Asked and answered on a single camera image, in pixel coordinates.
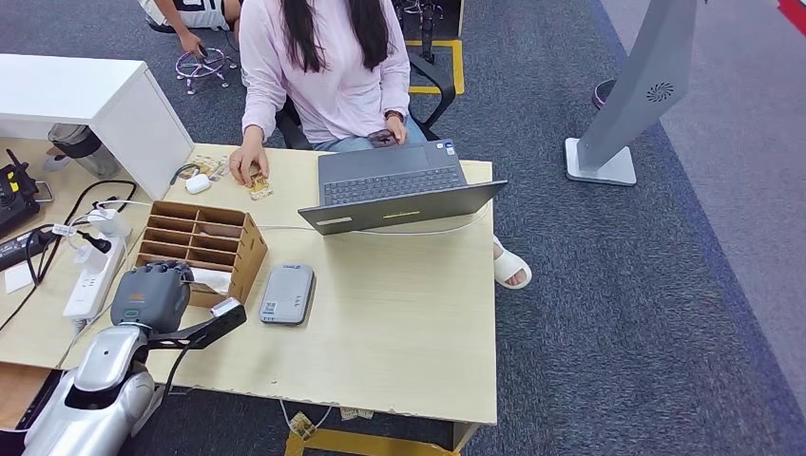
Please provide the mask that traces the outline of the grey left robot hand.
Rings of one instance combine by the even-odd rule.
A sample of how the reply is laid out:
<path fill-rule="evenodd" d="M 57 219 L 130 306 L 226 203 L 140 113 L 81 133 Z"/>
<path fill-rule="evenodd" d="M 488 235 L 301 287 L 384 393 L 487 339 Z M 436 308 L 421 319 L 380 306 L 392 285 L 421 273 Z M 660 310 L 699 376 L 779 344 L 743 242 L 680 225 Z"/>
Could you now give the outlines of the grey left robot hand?
<path fill-rule="evenodd" d="M 190 299 L 194 276 L 183 261 L 146 263 L 123 273 L 110 307 L 113 325 L 134 324 L 153 333 L 175 332 Z"/>

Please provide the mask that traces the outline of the person's right hand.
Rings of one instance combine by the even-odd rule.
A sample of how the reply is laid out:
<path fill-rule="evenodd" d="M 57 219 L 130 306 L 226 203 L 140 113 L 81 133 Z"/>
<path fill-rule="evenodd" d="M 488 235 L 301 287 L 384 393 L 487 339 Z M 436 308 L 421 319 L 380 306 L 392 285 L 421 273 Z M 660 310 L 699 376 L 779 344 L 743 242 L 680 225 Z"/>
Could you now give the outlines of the person's right hand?
<path fill-rule="evenodd" d="M 262 140 L 263 136 L 259 131 L 249 130 L 244 135 L 241 146 L 231 153 L 229 170 L 239 185 L 251 186 L 255 173 L 264 178 L 269 177 L 269 164 Z"/>

